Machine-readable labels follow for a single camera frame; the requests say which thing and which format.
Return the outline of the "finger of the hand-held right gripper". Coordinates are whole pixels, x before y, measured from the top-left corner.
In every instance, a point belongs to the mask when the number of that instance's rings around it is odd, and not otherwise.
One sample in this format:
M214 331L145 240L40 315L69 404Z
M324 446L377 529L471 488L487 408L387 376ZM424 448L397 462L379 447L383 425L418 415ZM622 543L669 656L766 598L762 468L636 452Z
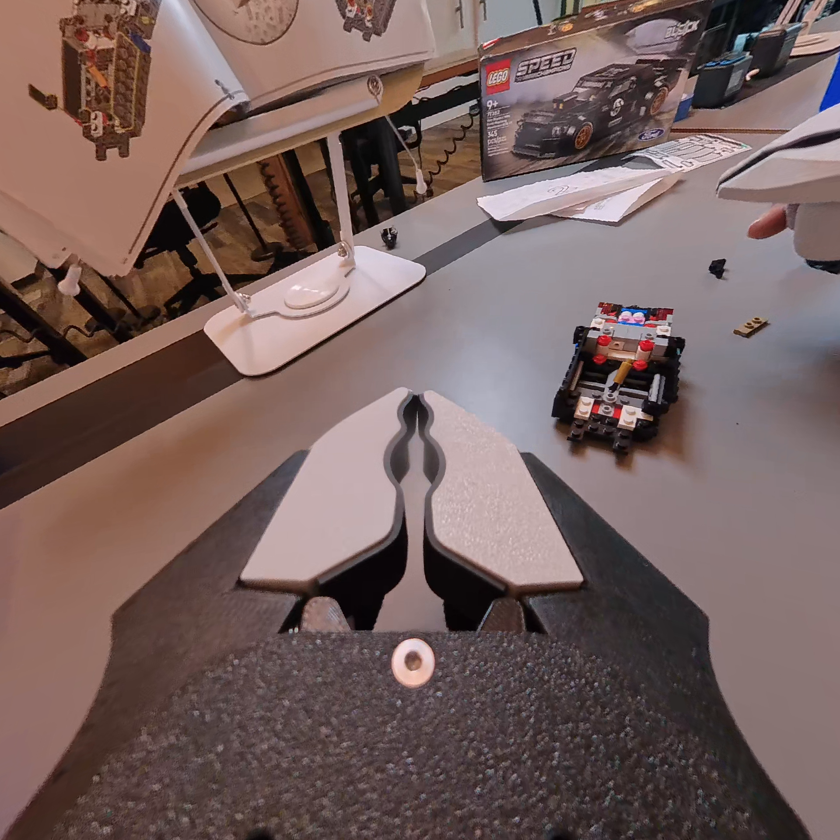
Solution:
M723 176L720 198L743 203L795 204L795 252L805 260L839 260L839 164L824 155L769 155Z
M839 139L839 104L820 111L773 142L755 151L749 158L736 164L736 173L777 151L807 149L828 144Z

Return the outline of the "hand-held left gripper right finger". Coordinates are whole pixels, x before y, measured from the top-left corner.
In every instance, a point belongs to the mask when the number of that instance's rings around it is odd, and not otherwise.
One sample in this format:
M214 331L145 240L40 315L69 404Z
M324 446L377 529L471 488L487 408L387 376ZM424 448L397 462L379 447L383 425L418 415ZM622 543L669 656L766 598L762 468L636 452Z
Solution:
M504 596L578 590L564 536L517 447L435 392L421 394L423 563L450 628L476 628Z

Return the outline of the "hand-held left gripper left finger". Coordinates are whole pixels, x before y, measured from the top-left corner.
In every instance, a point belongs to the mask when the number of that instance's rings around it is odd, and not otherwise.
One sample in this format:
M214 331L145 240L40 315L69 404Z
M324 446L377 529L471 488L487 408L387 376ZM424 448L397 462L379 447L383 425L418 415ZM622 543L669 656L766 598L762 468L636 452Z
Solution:
M414 395L399 387L310 448L242 572L242 583L335 600L373 628L406 570L405 501Z

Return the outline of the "partly built lego car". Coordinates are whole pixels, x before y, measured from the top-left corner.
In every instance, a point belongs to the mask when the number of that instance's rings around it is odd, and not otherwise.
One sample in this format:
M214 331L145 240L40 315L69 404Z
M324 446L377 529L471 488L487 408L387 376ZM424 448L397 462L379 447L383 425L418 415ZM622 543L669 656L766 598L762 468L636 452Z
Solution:
M658 434L661 417L679 398L684 338L674 310L600 301L592 320L576 327L574 352L552 417L568 440L606 441L616 455Z

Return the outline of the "white paper bags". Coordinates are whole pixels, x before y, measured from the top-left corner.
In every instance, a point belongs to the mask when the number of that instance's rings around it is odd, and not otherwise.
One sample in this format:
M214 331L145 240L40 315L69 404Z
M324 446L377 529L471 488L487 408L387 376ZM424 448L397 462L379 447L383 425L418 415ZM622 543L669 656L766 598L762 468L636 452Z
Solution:
M618 166L523 185L479 197L477 203L498 222L556 216L619 224L663 195L679 178L679 173L666 169Z

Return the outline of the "instruction booklet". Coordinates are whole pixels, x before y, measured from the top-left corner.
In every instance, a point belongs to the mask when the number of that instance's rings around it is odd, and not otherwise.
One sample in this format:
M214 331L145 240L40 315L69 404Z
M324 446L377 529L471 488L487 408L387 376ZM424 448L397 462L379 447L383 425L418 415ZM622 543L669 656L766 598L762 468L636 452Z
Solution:
M425 2L2 2L2 232L127 273L212 124L425 62Z

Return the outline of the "lego set box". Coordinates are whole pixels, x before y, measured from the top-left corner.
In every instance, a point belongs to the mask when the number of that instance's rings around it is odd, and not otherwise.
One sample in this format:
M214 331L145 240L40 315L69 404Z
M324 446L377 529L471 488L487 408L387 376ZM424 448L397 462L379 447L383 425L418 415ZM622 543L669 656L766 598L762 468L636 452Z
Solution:
M483 181L667 138L711 6L600 3L480 45Z

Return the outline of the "person's right hand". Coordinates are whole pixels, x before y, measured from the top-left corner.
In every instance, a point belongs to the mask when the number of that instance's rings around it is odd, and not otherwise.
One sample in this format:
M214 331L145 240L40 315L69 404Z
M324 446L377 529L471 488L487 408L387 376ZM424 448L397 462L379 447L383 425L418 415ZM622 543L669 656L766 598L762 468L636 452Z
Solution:
M756 219L748 230L750 239L766 239L776 236L795 225L797 205L776 204Z

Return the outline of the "small black box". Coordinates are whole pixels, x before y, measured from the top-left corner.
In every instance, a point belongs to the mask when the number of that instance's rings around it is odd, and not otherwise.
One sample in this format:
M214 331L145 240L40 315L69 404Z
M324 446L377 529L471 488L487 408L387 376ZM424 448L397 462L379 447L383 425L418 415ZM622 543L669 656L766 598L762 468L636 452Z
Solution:
M698 69L693 92L693 109L719 109L734 99L742 88L753 57L748 51L730 51Z
M747 78L770 77L783 69L801 30L801 23L793 23L748 34L742 47L752 57Z

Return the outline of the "printed white sheet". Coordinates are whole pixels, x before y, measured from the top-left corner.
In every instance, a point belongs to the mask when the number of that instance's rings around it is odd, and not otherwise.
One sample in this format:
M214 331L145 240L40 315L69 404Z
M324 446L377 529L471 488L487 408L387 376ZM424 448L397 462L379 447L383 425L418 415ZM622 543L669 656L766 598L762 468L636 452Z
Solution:
M650 161L661 170L681 173L749 151L751 147L740 141L719 134L696 133L637 150L624 161Z

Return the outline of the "white book stand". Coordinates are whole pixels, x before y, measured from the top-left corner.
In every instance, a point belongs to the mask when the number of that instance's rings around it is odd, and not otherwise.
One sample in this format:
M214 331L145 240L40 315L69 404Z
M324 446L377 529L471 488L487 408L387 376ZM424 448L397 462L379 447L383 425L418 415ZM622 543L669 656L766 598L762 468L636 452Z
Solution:
M327 140L339 211L338 244L284 279L269 275L271 284L251 295L231 286L184 197L172 189L172 199L233 302L206 322L205 334L241 375L278 370L425 280L427 270L421 264L354 243L340 129L326 132L330 123L360 117L381 106L384 94L384 82L377 75L345 81L210 132L184 165L179 184L203 170L225 173L235 159L267 152L270 145L297 139L310 130Z

